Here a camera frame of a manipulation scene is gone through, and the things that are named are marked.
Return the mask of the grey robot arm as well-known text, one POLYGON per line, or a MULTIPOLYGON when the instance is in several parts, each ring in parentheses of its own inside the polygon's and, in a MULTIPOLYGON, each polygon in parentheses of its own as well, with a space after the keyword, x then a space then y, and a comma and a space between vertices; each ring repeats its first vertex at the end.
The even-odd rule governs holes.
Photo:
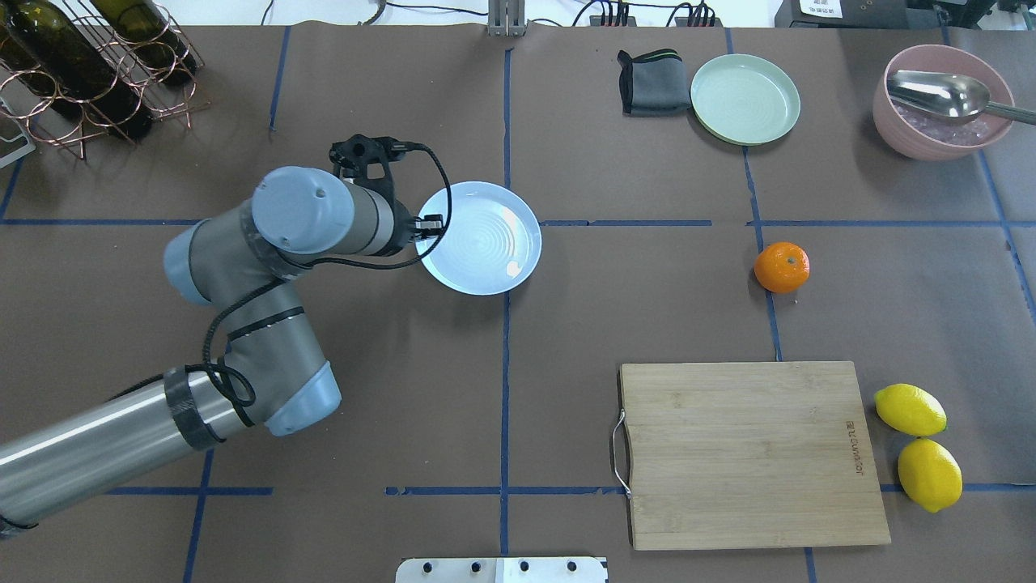
POLYGON ((199 361, 4 444, 2 537, 244 428, 287 436, 329 416, 342 396, 295 281, 325 263, 388 270, 388 256, 441 242, 452 210, 412 214, 393 187, 392 164, 411 152, 429 155, 445 180, 428 145, 355 135, 330 146, 330 171, 271 170, 235 209, 174 237, 167 280, 215 310, 199 361))

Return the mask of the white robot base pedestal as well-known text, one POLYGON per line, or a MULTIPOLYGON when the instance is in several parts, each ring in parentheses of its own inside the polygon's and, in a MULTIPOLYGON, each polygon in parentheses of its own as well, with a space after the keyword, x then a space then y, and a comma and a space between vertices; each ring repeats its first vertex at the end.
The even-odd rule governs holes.
POLYGON ((396 582, 608 582, 607 561, 592 556, 411 558, 396 582))

